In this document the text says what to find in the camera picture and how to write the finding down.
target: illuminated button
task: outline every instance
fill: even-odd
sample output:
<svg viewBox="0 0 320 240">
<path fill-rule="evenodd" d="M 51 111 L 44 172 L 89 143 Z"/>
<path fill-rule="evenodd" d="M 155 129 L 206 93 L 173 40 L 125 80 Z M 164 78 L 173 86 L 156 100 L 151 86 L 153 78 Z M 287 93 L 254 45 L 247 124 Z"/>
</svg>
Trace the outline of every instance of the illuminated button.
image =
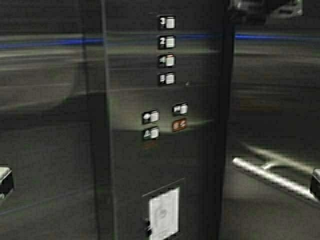
<svg viewBox="0 0 320 240">
<path fill-rule="evenodd" d="M 159 18 L 159 28 L 161 30 L 176 28 L 176 18 L 174 16 L 161 16 Z"/>
<path fill-rule="evenodd" d="M 145 129 L 143 131 L 144 140 L 154 140 L 154 139 L 157 139 L 159 135 L 160 135 L 160 130 L 157 126 L 153 128 Z"/>
<path fill-rule="evenodd" d="M 159 37 L 159 49 L 173 49 L 176 47 L 176 38 L 174 36 L 160 36 Z"/>
<path fill-rule="evenodd" d="M 171 85 L 176 83 L 176 75 L 174 72 L 162 73 L 159 75 L 160 85 Z"/>
<path fill-rule="evenodd" d="M 166 29 L 174 29 L 176 27 L 176 19 L 173 16 L 168 16 L 166 18 L 166 24 L 165 28 Z"/>
<path fill-rule="evenodd" d="M 151 124 L 159 120 L 158 110 L 152 110 L 142 113 L 142 124 Z"/>
<path fill-rule="evenodd" d="M 159 68 L 172 68 L 176 64 L 176 56 L 173 54 L 162 55 L 158 59 Z"/>
<path fill-rule="evenodd" d="M 172 123 L 172 131 L 177 132 L 187 128 L 187 119 L 183 118 Z"/>
<path fill-rule="evenodd" d="M 186 116 L 188 114 L 188 103 L 176 104 L 172 107 L 173 116 Z"/>
<path fill-rule="evenodd" d="M 159 128 L 153 128 L 151 129 L 151 139 L 156 139 L 159 137 Z"/>
<path fill-rule="evenodd" d="M 175 82 L 176 82 L 175 74 L 168 73 L 165 78 L 165 84 L 169 85 L 169 84 L 174 84 Z"/>
<path fill-rule="evenodd" d="M 174 65 L 175 65 L 175 56 L 174 55 L 166 56 L 165 66 L 173 67 Z"/>
<path fill-rule="evenodd" d="M 168 36 L 165 42 L 167 49 L 172 49 L 176 46 L 176 39 L 174 36 Z"/>
</svg>

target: paper notice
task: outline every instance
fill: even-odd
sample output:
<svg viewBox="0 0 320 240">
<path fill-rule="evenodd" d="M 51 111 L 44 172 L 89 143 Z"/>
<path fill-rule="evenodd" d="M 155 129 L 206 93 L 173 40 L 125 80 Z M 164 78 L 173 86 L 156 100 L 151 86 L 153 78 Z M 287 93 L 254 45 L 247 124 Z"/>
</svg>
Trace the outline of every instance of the paper notice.
<svg viewBox="0 0 320 240">
<path fill-rule="evenodd" d="M 179 232 L 180 188 L 149 200 L 150 240 L 164 240 Z"/>
</svg>

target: number 3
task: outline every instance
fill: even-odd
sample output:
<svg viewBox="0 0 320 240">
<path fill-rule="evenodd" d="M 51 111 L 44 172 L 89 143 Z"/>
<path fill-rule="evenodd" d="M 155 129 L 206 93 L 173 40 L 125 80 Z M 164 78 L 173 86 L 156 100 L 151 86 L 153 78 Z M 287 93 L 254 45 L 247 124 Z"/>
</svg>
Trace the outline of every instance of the number 3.
<svg viewBox="0 0 320 240">
<path fill-rule="evenodd" d="M 161 25 L 165 25 L 166 24 L 166 18 L 165 17 L 161 17 L 160 18 L 160 24 Z"/>
</svg>

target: stainless steel panel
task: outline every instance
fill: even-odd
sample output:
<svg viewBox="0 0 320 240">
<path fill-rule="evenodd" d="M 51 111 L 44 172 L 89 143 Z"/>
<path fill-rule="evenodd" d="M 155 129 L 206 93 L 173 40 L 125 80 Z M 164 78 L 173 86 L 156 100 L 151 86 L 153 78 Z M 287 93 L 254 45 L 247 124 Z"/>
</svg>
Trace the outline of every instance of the stainless steel panel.
<svg viewBox="0 0 320 240">
<path fill-rule="evenodd" d="M 0 238 L 96 239 L 78 1 L 0 3 L 0 164 L 15 191 Z"/>
<path fill-rule="evenodd" d="M 308 189 L 319 167 L 319 10 L 239 28 L 231 87 L 222 240 L 313 240 L 319 208 L 232 167 L 240 157 Z M 311 5 L 314 11 L 309 14 Z"/>
<path fill-rule="evenodd" d="M 180 239 L 217 234 L 219 183 L 207 190 L 215 158 L 218 83 L 222 81 L 224 1 L 106 0 L 106 99 L 114 184 L 115 235 L 143 239 L 143 196 L 184 179 Z M 176 29 L 158 30 L 158 17 L 176 17 Z M 176 48 L 158 50 L 158 37 L 175 35 Z M 176 66 L 159 69 L 160 55 L 172 52 Z M 176 73 L 174 86 L 158 86 L 158 74 Z M 172 131 L 172 107 L 188 102 L 188 128 Z M 141 114 L 158 109 L 158 123 L 142 125 Z M 146 128 L 159 126 L 157 140 L 143 141 Z"/>
</svg>

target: orange button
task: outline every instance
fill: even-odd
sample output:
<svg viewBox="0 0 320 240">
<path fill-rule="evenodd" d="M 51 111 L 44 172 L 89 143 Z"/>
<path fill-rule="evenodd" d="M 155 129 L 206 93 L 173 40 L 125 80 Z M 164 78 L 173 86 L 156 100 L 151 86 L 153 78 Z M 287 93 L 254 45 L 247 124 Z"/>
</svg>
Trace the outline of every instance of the orange button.
<svg viewBox="0 0 320 240">
<path fill-rule="evenodd" d="M 183 118 L 172 123 L 172 132 L 177 132 L 187 128 L 187 119 Z"/>
</svg>

